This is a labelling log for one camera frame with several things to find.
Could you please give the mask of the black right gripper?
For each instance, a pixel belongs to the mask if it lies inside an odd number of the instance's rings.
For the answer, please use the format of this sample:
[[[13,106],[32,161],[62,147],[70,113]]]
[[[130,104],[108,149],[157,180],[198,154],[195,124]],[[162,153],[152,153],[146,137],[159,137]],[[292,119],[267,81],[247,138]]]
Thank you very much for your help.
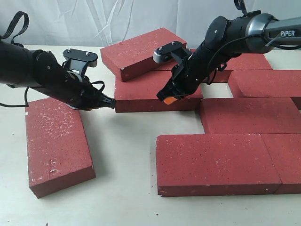
[[[196,50],[185,62],[183,70],[157,93],[166,105],[195,93],[200,83],[213,83],[217,72],[224,70],[226,54],[213,50]]]

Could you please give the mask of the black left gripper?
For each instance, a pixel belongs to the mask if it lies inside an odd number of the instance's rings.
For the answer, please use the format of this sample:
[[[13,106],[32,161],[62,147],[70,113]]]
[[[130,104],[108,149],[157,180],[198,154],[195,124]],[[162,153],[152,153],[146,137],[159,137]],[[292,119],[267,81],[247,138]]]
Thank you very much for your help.
[[[78,110],[115,108],[115,99],[105,95],[102,88],[94,87],[88,77],[63,68],[42,70],[41,93]]]

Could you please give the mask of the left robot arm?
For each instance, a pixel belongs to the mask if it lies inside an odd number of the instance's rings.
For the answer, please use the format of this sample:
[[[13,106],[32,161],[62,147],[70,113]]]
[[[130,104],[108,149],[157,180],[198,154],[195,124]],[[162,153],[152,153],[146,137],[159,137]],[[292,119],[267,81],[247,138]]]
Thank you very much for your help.
[[[6,42],[0,43],[0,82],[11,88],[38,91],[76,110],[115,108],[116,101],[97,89],[85,75],[96,67],[98,55],[78,49],[63,52],[60,65],[51,51],[28,50]]]

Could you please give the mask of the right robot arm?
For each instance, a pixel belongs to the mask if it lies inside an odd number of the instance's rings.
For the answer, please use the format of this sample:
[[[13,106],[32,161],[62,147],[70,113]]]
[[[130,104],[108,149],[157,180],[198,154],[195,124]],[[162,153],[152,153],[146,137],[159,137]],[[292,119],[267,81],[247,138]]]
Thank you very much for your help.
[[[218,16],[194,52],[178,41],[154,50],[153,60],[157,64],[171,59],[177,62],[157,98],[169,105],[194,94],[200,83],[210,85],[216,72],[223,71],[230,59],[241,54],[265,54],[273,48],[295,50],[300,47],[300,17],[279,20],[259,10],[233,20]]]

